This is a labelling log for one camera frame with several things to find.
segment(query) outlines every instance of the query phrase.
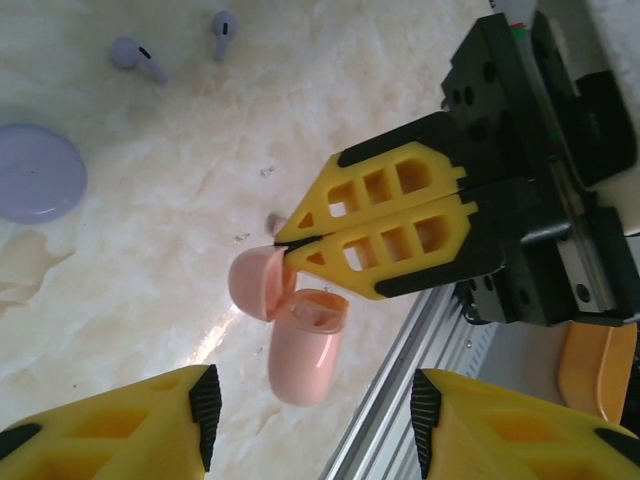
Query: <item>black rubber pad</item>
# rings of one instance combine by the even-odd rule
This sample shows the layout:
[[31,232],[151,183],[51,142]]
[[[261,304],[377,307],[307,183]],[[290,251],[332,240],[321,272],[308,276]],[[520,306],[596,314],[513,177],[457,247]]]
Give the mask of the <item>black rubber pad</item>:
[[640,478],[640,440],[608,428],[596,428],[596,435],[638,467]]
[[0,460],[8,457],[42,430],[37,423],[27,423],[0,432]]
[[411,424],[418,449],[422,478],[427,478],[433,458],[431,431],[438,426],[442,394],[422,373],[416,370],[411,390]]
[[461,136],[450,114],[436,112],[345,149],[338,158],[338,166],[351,167],[410,142],[420,142],[446,155],[455,164],[457,158],[452,157],[458,156]]
[[213,444],[216,441],[222,408],[220,381],[215,365],[211,365],[189,390],[189,404],[193,421],[200,426],[200,456],[204,470],[208,472],[211,469]]

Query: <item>metal linear rail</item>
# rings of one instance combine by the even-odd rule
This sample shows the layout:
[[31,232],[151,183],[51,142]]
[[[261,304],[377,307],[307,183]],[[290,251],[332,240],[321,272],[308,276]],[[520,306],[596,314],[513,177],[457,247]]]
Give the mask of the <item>metal linear rail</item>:
[[416,368],[477,377],[496,324],[473,327],[448,285],[422,293],[321,479],[418,478],[409,417]]

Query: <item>pink case lid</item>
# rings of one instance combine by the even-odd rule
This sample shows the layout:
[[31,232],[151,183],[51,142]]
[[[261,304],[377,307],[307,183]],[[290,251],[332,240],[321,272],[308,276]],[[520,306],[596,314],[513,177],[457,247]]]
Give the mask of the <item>pink case lid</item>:
[[229,294],[247,315],[270,322],[296,288],[296,272],[284,267],[285,247],[252,248],[236,257],[229,269]]
[[327,397],[348,308],[334,293],[299,290],[278,310],[268,368],[280,400],[310,407]]

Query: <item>orange object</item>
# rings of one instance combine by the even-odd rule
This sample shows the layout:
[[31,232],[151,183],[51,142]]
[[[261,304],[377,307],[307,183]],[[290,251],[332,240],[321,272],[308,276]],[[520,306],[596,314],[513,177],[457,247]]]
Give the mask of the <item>orange object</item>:
[[567,406],[620,423],[636,347],[635,324],[569,327],[558,387]]

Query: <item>screw hole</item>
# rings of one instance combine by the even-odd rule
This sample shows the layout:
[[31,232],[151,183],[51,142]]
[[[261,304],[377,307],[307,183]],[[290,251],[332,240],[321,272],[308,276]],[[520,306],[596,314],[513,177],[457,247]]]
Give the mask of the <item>screw hole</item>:
[[483,142],[487,138],[487,129],[480,125],[474,125],[469,128],[469,138],[477,143]]
[[529,298],[529,294],[527,293],[527,291],[523,288],[521,288],[518,291],[518,296],[520,297],[520,301],[522,303],[524,303],[525,305],[529,305],[529,302],[531,302],[531,299]]
[[496,66],[493,62],[486,62],[482,67],[482,76],[487,83],[493,83],[498,73]]
[[591,301],[591,292],[582,283],[576,285],[576,293],[578,294],[578,298],[582,300],[584,303],[589,303]]
[[467,105],[471,106],[476,101],[476,94],[473,92],[473,88],[464,88],[464,101]]
[[484,277],[484,286],[487,287],[487,290],[493,292],[493,282],[491,281],[491,277],[488,275]]

